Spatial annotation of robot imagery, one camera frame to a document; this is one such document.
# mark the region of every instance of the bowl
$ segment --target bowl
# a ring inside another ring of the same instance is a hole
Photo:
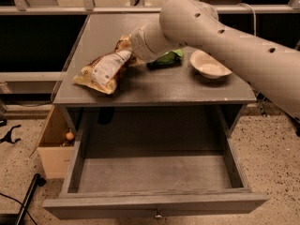
[[[201,50],[197,50],[190,56],[190,63],[208,79],[217,79],[232,74],[219,61]]]

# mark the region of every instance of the gray tabletop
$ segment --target gray tabletop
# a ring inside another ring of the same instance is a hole
[[[189,62],[195,51],[184,49],[185,58],[171,66],[150,69],[128,67],[113,95],[105,95],[72,82],[82,67],[113,51],[122,35],[158,19],[158,13],[93,14],[82,33],[54,104],[66,106],[159,106],[193,104],[245,104],[255,101],[249,85],[231,74],[216,80],[204,78]]]

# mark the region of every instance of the terrazzo floor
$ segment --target terrazzo floor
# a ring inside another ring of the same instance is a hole
[[[295,134],[291,120],[273,104],[265,106],[267,117],[261,116],[255,104],[248,105],[233,132],[233,142],[249,184],[254,192],[265,193],[269,201],[246,215],[118,218],[89,220],[59,220],[42,208],[43,201],[56,198],[63,180],[47,179],[44,187],[38,187],[29,207],[37,224],[82,225],[140,225],[140,224],[300,224],[300,138]],[[0,127],[1,137],[15,125],[21,140],[16,144],[0,144],[0,192],[20,201],[26,194],[35,173],[44,175],[38,152],[32,154],[38,142],[45,119],[8,118]],[[0,197],[0,213],[18,213],[20,206]],[[34,224],[28,216],[25,225]]]

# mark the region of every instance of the white cable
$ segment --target white cable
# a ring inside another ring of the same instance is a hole
[[[253,30],[254,30],[254,36],[256,37],[256,13],[255,13],[255,10],[253,9],[253,7],[251,6],[251,5],[249,5],[249,4],[245,4],[245,3],[240,3],[240,4],[238,4],[238,5],[240,5],[240,6],[242,6],[242,7],[247,7],[247,8],[249,8],[251,11],[252,11],[252,13],[253,13]]]

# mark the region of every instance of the drawer front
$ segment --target drawer front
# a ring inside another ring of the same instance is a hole
[[[249,213],[252,193],[218,106],[85,112],[59,199],[61,219]]]

